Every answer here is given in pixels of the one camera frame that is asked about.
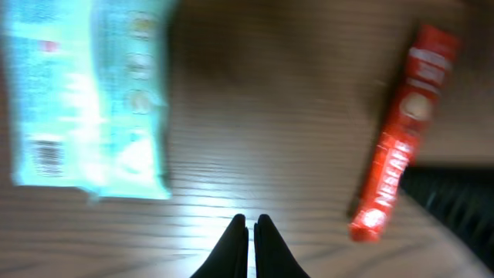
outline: barcode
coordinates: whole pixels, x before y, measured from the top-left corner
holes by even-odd
[[[63,176],[62,142],[37,140],[33,141],[36,170],[42,176]]]

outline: plastic packaging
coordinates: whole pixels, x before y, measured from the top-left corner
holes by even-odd
[[[416,153],[457,48],[455,37],[429,25],[421,27],[408,53],[407,76],[391,105],[360,205],[350,224],[352,240],[375,242],[384,231],[401,174]]]
[[[17,185],[169,198],[164,33],[174,0],[5,0]]]

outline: red packet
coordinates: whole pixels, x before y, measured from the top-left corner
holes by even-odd
[[[401,174],[414,156],[439,98],[439,87],[451,70],[458,40],[423,25],[408,53],[406,77],[391,105],[374,153],[350,237],[376,242],[396,200]]]

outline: teal plastic wrapper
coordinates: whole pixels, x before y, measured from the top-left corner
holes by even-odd
[[[17,185],[170,197],[163,29],[174,7],[171,0],[3,1]]]

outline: wooden table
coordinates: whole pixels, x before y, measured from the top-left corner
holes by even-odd
[[[471,10],[449,0],[184,0],[171,44],[174,197],[88,205],[75,189],[14,188],[5,147],[0,277],[188,277],[237,213],[250,229],[271,215],[311,277],[489,276],[407,196],[378,244],[351,242],[345,213],[415,20],[462,34]],[[475,70],[460,62],[418,163],[494,160],[492,94]],[[5,105],[3,118],[6,140]]]

